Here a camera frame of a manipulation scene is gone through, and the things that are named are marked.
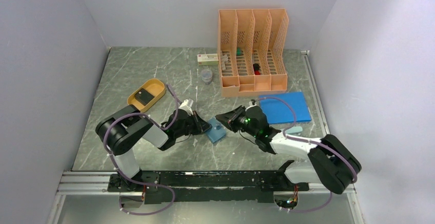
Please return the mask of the blue leather card holder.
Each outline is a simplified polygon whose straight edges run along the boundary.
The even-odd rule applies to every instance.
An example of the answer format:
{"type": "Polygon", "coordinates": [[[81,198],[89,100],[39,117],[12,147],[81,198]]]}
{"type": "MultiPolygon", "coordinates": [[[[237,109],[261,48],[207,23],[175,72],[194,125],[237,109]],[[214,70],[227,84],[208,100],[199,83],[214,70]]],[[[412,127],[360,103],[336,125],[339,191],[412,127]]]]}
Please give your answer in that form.
{"type": "Polygon", "coordinates": [[[212,144],[216,144],[226,137],[225,127],[216,118],[210,119],[208,123],[211,125],[211,129],[205,134],[212,144]]]}

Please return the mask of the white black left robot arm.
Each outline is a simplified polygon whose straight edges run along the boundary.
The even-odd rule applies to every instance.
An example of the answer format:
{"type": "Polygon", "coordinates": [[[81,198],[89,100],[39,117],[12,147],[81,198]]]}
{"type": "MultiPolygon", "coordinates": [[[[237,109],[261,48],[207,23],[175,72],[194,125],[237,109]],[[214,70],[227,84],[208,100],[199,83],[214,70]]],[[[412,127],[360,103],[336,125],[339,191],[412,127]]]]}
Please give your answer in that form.
{"type": "Polygon", "coordinates": [[[121,171],[122,185],[135,191],[142,184],[142,171],[133,147],[141,138],[165,151],[184,137],[201,135],[211,129],[212,125],[188,107],[177,108],[167,121],[157,124],[134,105],[128,105],[100,121],[95,132],[116,163],[115,168],[121,171]]]}

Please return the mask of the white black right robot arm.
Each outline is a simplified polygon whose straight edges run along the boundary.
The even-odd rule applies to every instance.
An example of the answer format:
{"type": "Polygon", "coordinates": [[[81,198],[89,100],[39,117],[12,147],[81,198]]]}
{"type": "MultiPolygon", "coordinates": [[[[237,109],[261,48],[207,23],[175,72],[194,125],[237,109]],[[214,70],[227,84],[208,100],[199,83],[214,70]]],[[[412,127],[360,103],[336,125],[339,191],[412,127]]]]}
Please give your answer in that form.
{"type": "Polygon", "coordinates": [[[362,169],[360,162],[336,136],[327,134],[322,138],[306,138],[290,135],[272,127],[259,106],[239,106],[215,118],[234,133],[251,135],[263,152],[300,159],[282,166],[283,172],[276,180],[282,190],[290,190],[299,183],[318,183],[332,193],[341,194],[357,181],[362,169]]]}

